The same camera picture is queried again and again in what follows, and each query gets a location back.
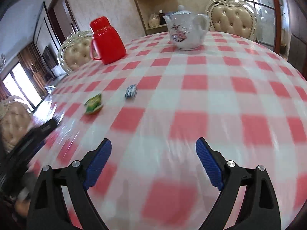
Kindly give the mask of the cream tufted chair left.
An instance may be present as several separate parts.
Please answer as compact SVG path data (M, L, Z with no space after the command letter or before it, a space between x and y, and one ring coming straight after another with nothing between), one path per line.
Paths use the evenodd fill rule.
M19 96L1 101L1 134L5 152L11 152L30 129L32 112Z

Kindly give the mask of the cream tufted chair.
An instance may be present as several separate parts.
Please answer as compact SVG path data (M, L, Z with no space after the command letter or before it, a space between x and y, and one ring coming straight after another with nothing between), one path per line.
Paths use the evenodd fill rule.
M90 30L81 31L71 34L62 43L57 58L60 66L68 75L91 61L92 36Z
M244 0L211 0L205 9L212 32L257 39L257 12Z
M19 96L1 101L1 134L5 152L11 152L30 129L32 112Z

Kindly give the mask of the small green snack packet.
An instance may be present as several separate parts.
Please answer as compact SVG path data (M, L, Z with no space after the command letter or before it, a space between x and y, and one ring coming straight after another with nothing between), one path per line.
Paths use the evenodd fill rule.
M94 114L102 109L102 94L89 98L85 103L85 114Z

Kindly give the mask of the red white checkered tablecloth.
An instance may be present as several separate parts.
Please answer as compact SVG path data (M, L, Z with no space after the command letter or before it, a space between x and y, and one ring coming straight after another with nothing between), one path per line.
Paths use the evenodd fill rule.
M132 40L110 65L89 62L37 109L59 128L30 167L60 168L104 138L111 156L89 195L110 229L198 229L218 197L196 154L200 137L238 165L263 165L286 228L306 200L306 80L269 49L226 33L180 51L166 33ZM126 99L126 89L137 94ZM103 107L84 103L102 94Z

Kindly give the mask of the cream tufted chair far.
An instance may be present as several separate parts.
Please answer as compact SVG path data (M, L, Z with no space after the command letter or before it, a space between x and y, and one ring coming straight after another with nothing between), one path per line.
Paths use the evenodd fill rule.
M71 34L62 43L57 58L60 66L68 75L91 61L92 36L90 30L81 31Z

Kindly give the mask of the blue white patterned candy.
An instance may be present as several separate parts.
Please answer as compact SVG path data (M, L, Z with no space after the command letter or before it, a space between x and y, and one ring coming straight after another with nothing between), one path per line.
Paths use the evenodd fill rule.
M126 89L125 98L126 99L133 99L137 94L137 85L130 85Z

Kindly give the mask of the red thermos jug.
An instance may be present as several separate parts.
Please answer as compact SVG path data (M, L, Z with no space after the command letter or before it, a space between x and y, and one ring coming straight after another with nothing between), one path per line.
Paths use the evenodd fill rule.
M111 26L107 17L102 16L90 23L93 33L90 57L102 61L104 65L114 63L126 55L126 48L118 32Z

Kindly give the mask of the white floral teapot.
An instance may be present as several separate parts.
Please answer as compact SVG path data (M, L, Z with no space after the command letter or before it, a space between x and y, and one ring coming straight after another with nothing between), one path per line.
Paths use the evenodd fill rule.
M193 50L199 48L209 30L209 18L205 14L197 14L178 6L178 11L164 15L170 41L178 49Z

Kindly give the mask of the cream tufted chair right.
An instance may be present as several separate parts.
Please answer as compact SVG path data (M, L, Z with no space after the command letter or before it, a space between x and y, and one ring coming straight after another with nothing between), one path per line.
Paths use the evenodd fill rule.
M244 0L211 0L205 9L212 32L257 39L257 12Z

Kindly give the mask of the wooden corner shelf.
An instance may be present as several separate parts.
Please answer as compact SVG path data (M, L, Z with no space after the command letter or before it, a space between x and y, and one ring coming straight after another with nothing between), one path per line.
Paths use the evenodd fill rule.
M134 0L145 35L166 32L165 15L177 11L178 0Z

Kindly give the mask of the wall television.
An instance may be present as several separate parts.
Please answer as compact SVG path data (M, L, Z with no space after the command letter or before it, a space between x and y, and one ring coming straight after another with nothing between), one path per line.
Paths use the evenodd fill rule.
M45 47L42 57L50 70L57 65L57 61L55 60L54 55L51 53L48 46Z

